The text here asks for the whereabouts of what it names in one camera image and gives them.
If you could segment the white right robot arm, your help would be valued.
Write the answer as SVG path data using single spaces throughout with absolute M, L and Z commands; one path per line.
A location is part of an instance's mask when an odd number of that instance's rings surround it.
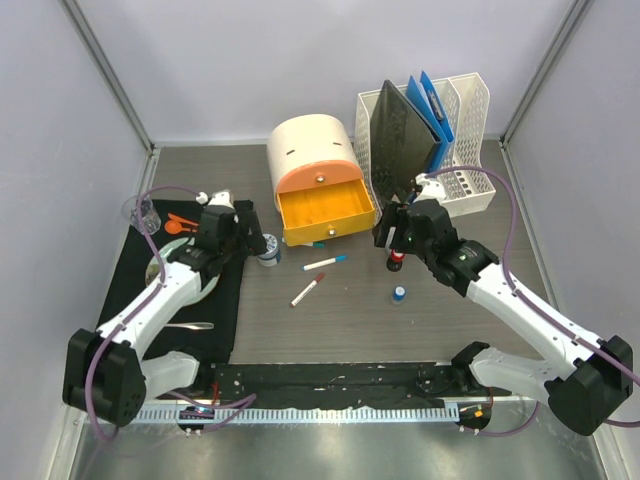
M 601 338 L 533 294 L 491 250 L 459 237 L 437 200 L 387 204 L 373 236 L 378 247 L 419 258 L 439 283 L 498 317 L 541 357 L 534 361 L 474 344 L 451 371 L 460 393 L 486 386 L 524 395 L 582 436 L 611 423 L 631 396 L 639 382 L 632 347 L 617 335 Z

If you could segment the cream round drawer cabinet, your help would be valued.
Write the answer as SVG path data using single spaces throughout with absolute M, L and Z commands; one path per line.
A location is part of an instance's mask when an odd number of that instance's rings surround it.
M 293 247 L 369 230 L 375 208 L 343 123 L 308 114 L 279 124 L 267 141 L 274 204 Z

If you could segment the blue plastic folder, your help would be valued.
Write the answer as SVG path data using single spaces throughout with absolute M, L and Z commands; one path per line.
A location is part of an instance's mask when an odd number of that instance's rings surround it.
M 454 134 L 444 105 L 434 84 L 425 72 L 421 73 L 418 80 L 413 76 L 409 77 L 405 95 L 413 107 L 424 117 L 438 140 L 435 156 L 427 169 L 429 173 L 437 171 L 443 166 L 454 143 Z

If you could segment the cream perforated file organizer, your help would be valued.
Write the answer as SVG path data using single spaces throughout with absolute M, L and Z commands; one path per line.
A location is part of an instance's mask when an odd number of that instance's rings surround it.
M 477 72 L 435 79 L 433 85 L 454 133 L 454 144 L 449 148 L 443 165 L 479 167 L 489 110 L 489 89 Z M 376 218 L 381 216 L 382 210 L 372 184 L 369 123 L 378 97 L 377 90 L 357 95 L 354 132 L 354 151 L 375 208 Z M 446 198 L 442 205 L 451 217 L 482 212 L 495 195 L 491 180 L 481 172 L 456 171 L 441 174 L 437 180 L 445 189 Z

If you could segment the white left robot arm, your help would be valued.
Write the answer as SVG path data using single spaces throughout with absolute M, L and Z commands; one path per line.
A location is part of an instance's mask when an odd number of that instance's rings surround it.
M 266 241 L 249 200 L 206 206 L 195 238 L 173 249 L 161 272 L 124 310 L 95 331 L 77 330 L 67 346 L 62 400 L 117 427 L 128 425 L 143 403 L 171 390 L 205 397 L 212 373 L 192 355 L 145 354 L 170 320 L 207 287 L 219 287 L 239 256 L 262 254 Z

